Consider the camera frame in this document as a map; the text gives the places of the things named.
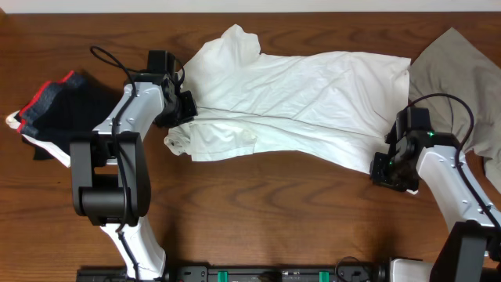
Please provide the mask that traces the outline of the white t-shirt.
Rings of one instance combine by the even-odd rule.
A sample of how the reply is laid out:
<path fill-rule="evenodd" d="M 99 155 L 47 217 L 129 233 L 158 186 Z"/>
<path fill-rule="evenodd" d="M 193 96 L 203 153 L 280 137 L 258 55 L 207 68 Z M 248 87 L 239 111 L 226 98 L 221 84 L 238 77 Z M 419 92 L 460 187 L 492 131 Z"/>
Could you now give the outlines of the white t-shirt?
<path fill-rule="evenodd" d="M 193 161 L 300 151 L 368 173 L 408 102 L 408 58 L 368 52 L 274 56 L 233 25 L 185 65 L 198 114 L 164 144 Z"/>

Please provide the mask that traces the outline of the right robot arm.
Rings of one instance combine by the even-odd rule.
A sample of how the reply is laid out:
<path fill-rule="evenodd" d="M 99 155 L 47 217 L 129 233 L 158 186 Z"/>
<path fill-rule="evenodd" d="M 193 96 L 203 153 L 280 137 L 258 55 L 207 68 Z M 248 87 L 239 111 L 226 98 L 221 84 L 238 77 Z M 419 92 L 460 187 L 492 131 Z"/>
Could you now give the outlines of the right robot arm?
<path fill-rule="evenodd" d="M 484 259 L 500 260 L 500 212 L 467 166 L 450 133 L 411 131 L 387 153 L 375 153 L 369 177 L 398 192 L 415 192 L 424 181 L 447 224 L 449 235 L 435 262 L 394 258 L 389 281 L 498 281 L 500 269 Z"/>

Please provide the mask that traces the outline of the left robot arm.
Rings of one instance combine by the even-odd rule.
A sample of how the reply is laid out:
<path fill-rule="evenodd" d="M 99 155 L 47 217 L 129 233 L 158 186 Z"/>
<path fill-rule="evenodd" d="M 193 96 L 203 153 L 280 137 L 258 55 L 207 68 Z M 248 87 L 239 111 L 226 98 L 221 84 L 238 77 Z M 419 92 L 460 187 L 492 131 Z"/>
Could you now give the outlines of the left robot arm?
<path fill-rule="evenodd" d="M 143 140 L 151 125 L 172 128 L 193 120 L 196 104 L 182 76 L 137 74 L 110 114 L 70 144 L 74 209 L 113 241 L 123 270 L 81 270 L 79 281 L 166 281 L 167 255 L 147 213 L 151 182 Z"/>

